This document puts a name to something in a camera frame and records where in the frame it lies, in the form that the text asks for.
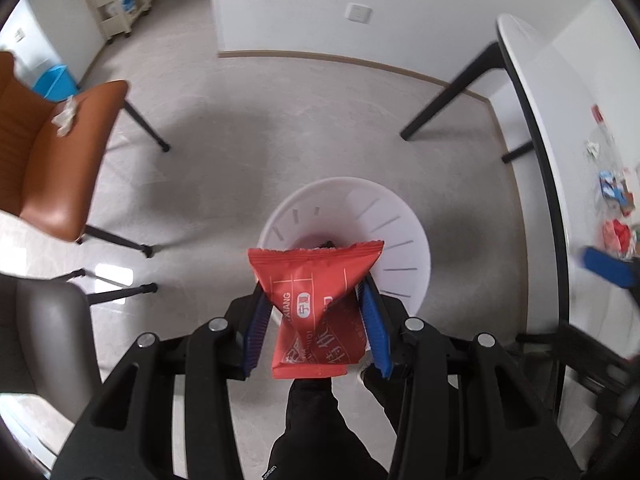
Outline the grey chair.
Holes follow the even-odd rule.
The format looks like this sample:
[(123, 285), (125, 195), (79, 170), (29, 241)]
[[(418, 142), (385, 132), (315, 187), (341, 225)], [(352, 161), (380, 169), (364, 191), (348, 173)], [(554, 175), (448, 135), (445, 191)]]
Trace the grey chair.
[(86, 269), (56, 278), (1, 275), (1, 391), (34, 394), (70, 422), (77, 422), (102, 380), (91, 307), (155, 294), (155, 283), (88, 294), (75, 278), (97, 278)]

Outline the blue white carton wrapper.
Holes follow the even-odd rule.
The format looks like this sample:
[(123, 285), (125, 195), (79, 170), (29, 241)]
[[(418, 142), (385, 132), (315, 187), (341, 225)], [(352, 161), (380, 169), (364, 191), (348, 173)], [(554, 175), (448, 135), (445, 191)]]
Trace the blue white carton wrapper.
[(608, 170), (599, 172), (601, 196), (609, 210), (622, 217), (629, 217), (634, 208), (634, 194), (628, 190), (626, 180)]

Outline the red snack packet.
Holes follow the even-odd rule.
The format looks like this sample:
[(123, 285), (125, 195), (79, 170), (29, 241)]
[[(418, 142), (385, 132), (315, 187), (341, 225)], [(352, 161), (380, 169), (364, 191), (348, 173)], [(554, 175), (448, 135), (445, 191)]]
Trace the red snack packet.
[(383, 252), (382, 240), (347, 247), (252, 248), (248, 261), (281, 315), (271, 370), (276, 379), (342, 376), (366, 353), (356, 288)]

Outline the black table leg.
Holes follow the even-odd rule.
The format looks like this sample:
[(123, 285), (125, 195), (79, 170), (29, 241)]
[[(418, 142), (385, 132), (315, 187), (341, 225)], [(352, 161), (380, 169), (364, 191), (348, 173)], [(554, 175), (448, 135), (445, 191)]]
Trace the black table leg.
[(501, 156), (502, 162), (504, 164), (510, 164), (528, 153), (538, 154), (536, 139), (539, 131), (535, 122), (532, 102), (530, 102), (525, 91), (523, 81), (516, 72), (510, 54), (506, 52), (506, 44), (501, 39), (488, 44), (488, 46), (454, 78), (454, 81), (448, 87), (439, 92), (439, 94), (401, 130), (399, 133), (401, 139), (409, 141), (415, 133), (438, 115), (451, 101), (466, 90), (470, 84), (491, 70), (504, 70), (508, 74), (525, 117), (526, 126), (534, 136), (533, 140), (529, 140), (518, 148), (514, 148), (514, 150), (503, 154)]

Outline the blue plastic bin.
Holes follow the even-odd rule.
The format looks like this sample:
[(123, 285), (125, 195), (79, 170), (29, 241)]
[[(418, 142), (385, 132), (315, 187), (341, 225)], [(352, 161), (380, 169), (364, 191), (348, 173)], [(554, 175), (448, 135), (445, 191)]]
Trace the blue plastic bin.
[(65, 101), (80, 92), (66, 65), (55, 65), (43, 72), (32, 86), (32, 90), (52, 102)]

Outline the orange leather chair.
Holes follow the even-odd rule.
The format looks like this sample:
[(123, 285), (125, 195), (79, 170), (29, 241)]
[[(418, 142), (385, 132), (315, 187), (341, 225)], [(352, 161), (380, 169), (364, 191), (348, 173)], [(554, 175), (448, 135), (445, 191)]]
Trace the orange leather chair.
[(15, 58), (1, 53), (1, 210), (63, 242), (86, 236), (142, 252), (154, 249), (90, 226), (89, 211), (116, 119), (126, 112), (164, 152), (164, 141), (128, 102), (129, 84), (113, 80), (74, 96), (70, 131), (53, 119), (64, 102), (52, 102), (14, 75)]

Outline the crumpled clear silver wrapper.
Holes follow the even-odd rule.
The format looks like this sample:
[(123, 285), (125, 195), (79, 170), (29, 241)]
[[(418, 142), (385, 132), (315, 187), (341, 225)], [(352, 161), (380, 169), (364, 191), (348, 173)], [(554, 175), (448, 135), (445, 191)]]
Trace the crumpled clear silver wrapper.
[(586, 142), (587, 154), (593, 159), (598, 159), (600, 155), (600, 144), (593, 141)]

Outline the white wall socket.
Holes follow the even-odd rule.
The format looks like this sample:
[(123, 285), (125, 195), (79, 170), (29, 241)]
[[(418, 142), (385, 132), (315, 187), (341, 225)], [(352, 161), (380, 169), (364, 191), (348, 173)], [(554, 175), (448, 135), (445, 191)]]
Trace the white wall socket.
[(364, 4), (350, 2), (346, 6), (345, 18), (351, 22), (368, 24), (371, 19), (373, 10), (370, 6)]

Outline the white crumpled tissue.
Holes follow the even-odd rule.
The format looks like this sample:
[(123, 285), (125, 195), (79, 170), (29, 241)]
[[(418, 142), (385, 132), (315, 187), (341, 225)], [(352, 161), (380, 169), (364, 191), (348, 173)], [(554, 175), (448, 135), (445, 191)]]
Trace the white crumpled tissue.
[(51, 119), (51, 124), (56, 128), (56, 135), (64, 138), (72, 130), (77, 114), (77, 101), (74, 96), (69, 96), (63, 103), (62, 108)]

